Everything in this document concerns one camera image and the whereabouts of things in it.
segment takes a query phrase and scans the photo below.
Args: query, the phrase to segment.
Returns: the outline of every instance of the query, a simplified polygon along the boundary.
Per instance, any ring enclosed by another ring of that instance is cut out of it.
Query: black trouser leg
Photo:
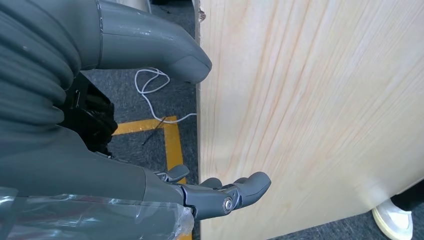
[[[412,211],[424,202],[424,180],[421,180],[401,194],[394,195],[391,201],[404,211]]]

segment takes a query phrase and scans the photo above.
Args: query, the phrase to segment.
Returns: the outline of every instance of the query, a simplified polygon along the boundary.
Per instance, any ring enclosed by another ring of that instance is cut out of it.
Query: wood grain
[[[364,213],[424,177],[424,1],[200,0],[200,180],[272,179],[202,239]]]

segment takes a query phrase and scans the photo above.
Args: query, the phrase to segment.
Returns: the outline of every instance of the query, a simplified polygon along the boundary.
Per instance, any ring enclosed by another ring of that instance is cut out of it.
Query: yellow floor tape
[[[176,121],[176,116],[169,116],[166,118],[167,121]],[[159,124],[159,121],[156,119],[132,121],[118,124],[118,128],[113,134],[122,135],[143,132],[148,130],[155,129]],[[164,123],[159,128],[163,129],[163,134],[165,138],[165,152],[166,152],[166,165],[168,170],[173,167],[183,164],[183,152],[181,150],[181,141],[180,141],[180,131],[178,129],[178,124],[167,124]],[[183,178],[179,181],[181,184],[186,183],[186,178]],[[191,240],[192,234],[187,236],[181,236],[178,240]]]

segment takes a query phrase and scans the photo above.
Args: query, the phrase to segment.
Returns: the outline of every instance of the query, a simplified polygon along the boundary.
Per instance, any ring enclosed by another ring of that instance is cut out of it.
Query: robotic hand
[[[225,186],[216,178],[178,184],[189,172],[185,166],[153,172],[114,161],[57,125],[64,116],[54,106],[64,102],[80,70],[155,67],[176,80],[204,80],[212,63],[181,27],[102,0],[0,0],[0,29],[0,187],[17,190],[21,202],[71,194],[172,203],[202,220],[249,206],[269,188],[263,172]],[[23,210],[2,206],[0,239],[13,226],[7,219],[19,223]],[[164,219],[155,214],[149,222],[161,224],[137,231],[174,224]],[[134,230],[111,228],[121,236],[115,239]]]

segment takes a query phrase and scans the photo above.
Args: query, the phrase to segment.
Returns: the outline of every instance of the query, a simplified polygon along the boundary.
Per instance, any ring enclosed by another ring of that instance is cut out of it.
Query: metal joint screw
[[[225,214],[228,214],[231,212],[231,210],[233,210],[233,200],[231,199],[231,197],[228,196],[224,199],[222,209],[224,210]]]

